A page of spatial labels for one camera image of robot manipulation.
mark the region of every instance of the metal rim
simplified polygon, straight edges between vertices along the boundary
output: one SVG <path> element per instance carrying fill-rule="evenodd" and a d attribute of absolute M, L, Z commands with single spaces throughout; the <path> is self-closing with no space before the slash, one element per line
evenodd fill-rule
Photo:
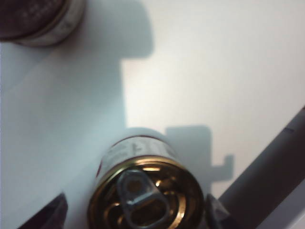
<path fill-rule="evenodd" d="M 165 157 L 161 157 L 161 156 L 140 156 L 137 158 L 131 158 L 121 164 L 118 164 L 117 166 L 115 166 L 114 168 L 112 168 L 108 173 L 106 173 L 106 175 L 101 179 L 101 181 L 98 184 L 98 187 L 96 189 L 96 191 L 94 192 L 89 206 L 88 206 L 88 212 L 87 212 L 87 216 L 88 216 L 88 224 L 89 224 L 89 228 L 90 229 L 99 229 L 101 228 L 99 223 L 97 223 L 98 219 L 97 219 L 97 209 L 98 209 L 98 204 L 99 204 L 99 198 L 100 196 L 105 195 L 105 190 L 111 185 L 111 182 L 113 180 L 116 179 L 116 177 L 123 172 L 124 170 L 130 168 L 130 167 L 134 167 L 134 166 L 152 166 L 152 165 L 159 165 L 160 163 L 162 164 L 168 164 L 169 166 L 172 167 L 176 167 L 179 171 L 182 171 L 183 173 L 186 174 L 186 176 L 189 176 L 192 178 L 192 182 L 193 182 L 193 186 L 196 189 L 196 193 L 200 193 L 199 196 L 199 200 L 193 201 L 194 204 L 196 204 L 195 209 L 199 209 L 198 215 L 202 215 L 203 213 L 203 194 L 202 191 L 200 189 L 200 186 L 198 184 L 198 182 L 196 181 L 196 179 L 192 176 L 192 174 L 187 171 L 182 165 L 180 165 L 179 163 L 165 158 Z M 112 194 L 114 194 L 115 190 L 111 189 L 109 192 L 111 192 Z M 169 192 L 165 192 L 165 195 L 176 195 L 175 193 L 171 193 Z M 173 221 L 171 221 L 172 223 L 170 224 L 169 229 L 174 229 L 174 228 L 184 228 L 183 226 L 180 227 L 180 224 L 182 223 L 182 220 L 185 220 L 185 217 L 190 217 L 189 215 L 185 214 L 186 211 L 189 211 L 190 208 L 188 208 L 187 201 L 188 201 L 188 197 L 186 197 L 185 195 L 181 195 L 178 194 L 176 195 L 175 198 L 178 198 L 178 202 L 179 202 L 179 209 L 177 209 L 177 215 L 174 218 Z M 106 211 L 104 211 L 104 218 L 107 218 L 109 215 L 109 212 L 112 208 L 117 208 L 120 207 L 120 202 L 114 202 L 112 203 L 107 209 Z"/>

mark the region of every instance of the can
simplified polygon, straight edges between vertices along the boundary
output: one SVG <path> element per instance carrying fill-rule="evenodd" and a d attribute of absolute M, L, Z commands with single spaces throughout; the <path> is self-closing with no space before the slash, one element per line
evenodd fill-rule
<path fill-rule="evenodd" d="M 164 141 L 133 136 L 102 158 L 88 206 L 90 229 L 195 229 L 204 198 Z"/>
<path fill-rule="evenodd" d="M 5 0 L 0 3 L 0 42 L 47 46 L 78 25 L 85 0 Z"/>

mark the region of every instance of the tin can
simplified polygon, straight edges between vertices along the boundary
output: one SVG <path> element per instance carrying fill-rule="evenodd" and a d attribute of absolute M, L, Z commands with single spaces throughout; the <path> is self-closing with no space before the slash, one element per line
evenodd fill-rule
<path fill-rule="evenodd" d="M 195 229 L 204 199 L 165 142 L 134 136 L 103 157 L 88 206 L 90 229 Z"/>
<path fill-rule="evenodd" d="M 0 3 L 0 41 L 47 46 L 78 25 L 85 0 L 5 0 Z"/>

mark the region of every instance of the white table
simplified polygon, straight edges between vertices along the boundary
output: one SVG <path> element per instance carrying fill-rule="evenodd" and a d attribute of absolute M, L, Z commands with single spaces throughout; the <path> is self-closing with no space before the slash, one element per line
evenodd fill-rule
<path fill-rule="evenodd" d="M 304 105 L 304 12 L 304 1 L 89 0 L 60 45 L 2 44 L 3 228 L 62 191 L 66 228 L 86 228 L 105 150 L 149 129 L 220 196 Z"/>

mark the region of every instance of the dark object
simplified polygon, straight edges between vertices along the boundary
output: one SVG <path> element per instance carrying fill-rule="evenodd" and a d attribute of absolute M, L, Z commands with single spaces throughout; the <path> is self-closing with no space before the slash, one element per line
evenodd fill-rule
<path fill-rule="evenodd" d="M 257 228 L 304 180 L 304 139 L 302 110 L 219 198 L 243 228 Z"/>
<path fill-rule="evenodd" d="M 63 229 L 68 204 L 62 193 L 18 229 Z"/>
<path fill-rule="evenodd" d="M 59 15 L 67 0 L 1 0 L 0 39 L 32 35 Z"/>
<path fill-rule="evenodd" d="M 77 26 L 85 0 L 1 0 L 0 41 L 30 46 L 60 42 Z"/>
<path fill-rule="evenodd" d="M 206 222 L 211 229 L 240 229 L 224 206 L 208 194 L 206 197 Z"/>

